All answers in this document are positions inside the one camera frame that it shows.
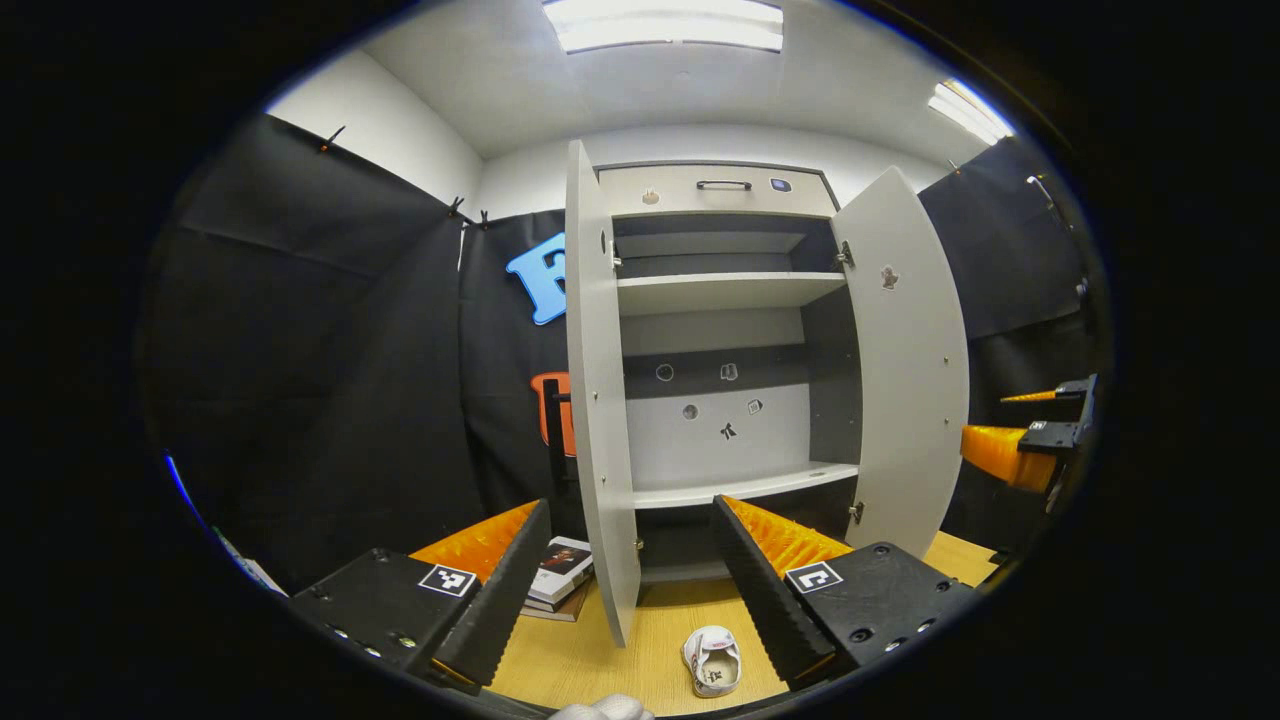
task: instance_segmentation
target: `fluorescent light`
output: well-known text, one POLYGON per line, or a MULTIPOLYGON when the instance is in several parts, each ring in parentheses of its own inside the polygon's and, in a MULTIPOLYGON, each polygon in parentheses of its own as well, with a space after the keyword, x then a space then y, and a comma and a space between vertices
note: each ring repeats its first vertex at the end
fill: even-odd
POLYGON ((558 0, 544 4, 543 10, 557 24, 617 18, 632 13, 698 13, 782 23, 782 8, 754 0, 558 0))
POLYGON ((609 45, 673 42, 676 40, 782 50, 782 36, 776 32, 760 29, 750 24, 705 19, 602 20, 594 22, 590 27, 582 29, 564 32, 559 36, 559 40, 566 53, 609 45))
POLYGON ((942 113, 987 145, 995 145, 1000 142, 1000 138, 1014 135, 1009 123, 992 110, 991 105, 983 102, 980 97, 956 79, 934 86, 929 108, 942 113))
POLYGON ((943 102, 938 97, 929 99, 929 108, 933 108, 934 110, 942 113, 947 118, 951 118, 951 120, 954 120, 970 133, 978 136, 978 140, 986 142, 987 145, 995 145, 1000 140, 996 136, 987 132, 982 126, 975 124, 968 115, 952 108, 951 105, 943 102))
POLYGON ((543 10, 566 53, 677 41, 782 50, 782 10, 755 0, 558 0, 543 10))

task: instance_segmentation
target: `cabinet shelf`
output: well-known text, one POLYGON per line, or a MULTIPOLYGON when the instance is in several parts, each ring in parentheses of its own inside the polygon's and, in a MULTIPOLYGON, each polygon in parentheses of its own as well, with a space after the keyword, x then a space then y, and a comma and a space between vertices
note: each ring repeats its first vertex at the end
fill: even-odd
MULTIPOLYGON (((800 466, 774 471, 769 475, 719 478, 714 483, 691 488, 635 489, 632 497, 636 510, 687 507, 690 505, 710 505, 717 495, 749 500, 832 483, 856 474, 858 465, 806 462, 800 466)), ((645 483, 641 478, 632 480, 632 488, 643 484, 645 483)))
POLYGON ((845 287, 842 273, 707 273, 618 281, 622 316, 801 307, 845 287))

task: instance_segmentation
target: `white sneaker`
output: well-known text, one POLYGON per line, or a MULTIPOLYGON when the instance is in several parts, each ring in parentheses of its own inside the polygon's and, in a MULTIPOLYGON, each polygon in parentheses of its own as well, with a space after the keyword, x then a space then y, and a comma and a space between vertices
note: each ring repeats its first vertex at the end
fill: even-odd
POLYGON ((681 657, 694 674, 694 692, 701 697, 728 694, 742 679, 742 656, 727 628, 698 628, 685 641, 681 657))

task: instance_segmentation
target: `white cabinet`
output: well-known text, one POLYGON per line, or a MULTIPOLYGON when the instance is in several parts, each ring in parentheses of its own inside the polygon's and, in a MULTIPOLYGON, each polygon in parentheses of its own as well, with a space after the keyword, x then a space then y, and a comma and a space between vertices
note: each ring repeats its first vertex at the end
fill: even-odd
POLYGON ((617 644, 643 582, 724 574, 707 530, 718 493, 923 556, 960 464, 968 359, 901 173, 837 213, 814 172, 596 172, 579 141, 568 160, 571 404, 617 644))

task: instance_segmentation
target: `stack of books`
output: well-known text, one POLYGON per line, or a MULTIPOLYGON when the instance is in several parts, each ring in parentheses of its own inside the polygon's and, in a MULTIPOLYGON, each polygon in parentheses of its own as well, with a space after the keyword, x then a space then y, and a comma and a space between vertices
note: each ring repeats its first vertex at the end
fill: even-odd
POLYGON ((590 544, 566 537, 552 538, 520 614, 576 621, 582 612, 588 580, 594 574, 590 544))

